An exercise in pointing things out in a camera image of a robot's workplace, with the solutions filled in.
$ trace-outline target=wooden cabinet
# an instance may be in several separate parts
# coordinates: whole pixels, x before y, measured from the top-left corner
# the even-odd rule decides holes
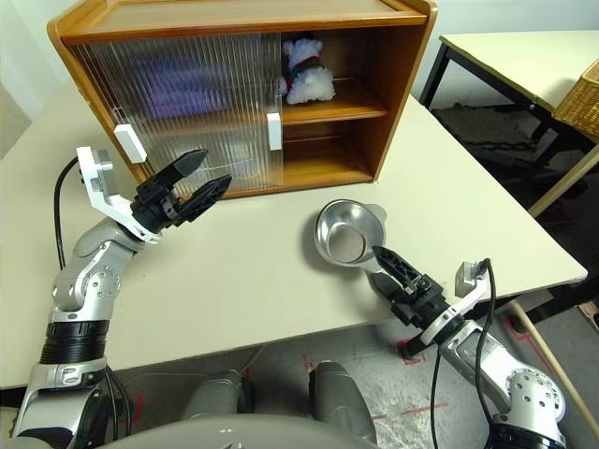
[[[139,181],[202,147],[210,156],[179,193],[230,172],[227,195],[246,196],[375,180],[435,15],[426,0],[85,0],[48,32]],[[303,31],[323,41],[336,95],[291,106],[281,44]],[[122,151],[121,123],[145,163]]]

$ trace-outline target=white stuffed animal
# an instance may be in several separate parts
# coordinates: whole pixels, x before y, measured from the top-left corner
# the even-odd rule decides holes
[[[333,76],[320,63],[318,53],[322,42],[312,38],[301,38],[283,44],[289,59],[289,76],[281,77],[281,94],[287,94],[287,103],[295,105],[311,100],[330,100],[335,96]]]

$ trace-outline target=black table leg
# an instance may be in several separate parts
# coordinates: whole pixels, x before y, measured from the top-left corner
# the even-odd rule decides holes
[[[427,79],[427,82],[424,85],[422,94],[420,94],[419,101],[422,104],[422,106],[424,106],[426,109],[428,109],[431,106],[432,98],[437,92],[437,88],[439,87],[441,78],[446,72],[448,62],[449,58],[447,58],[447,45],[441,43],[441,48],[437,52],[437,57],[435,58],[434,64],[432,65],[429,78]]]

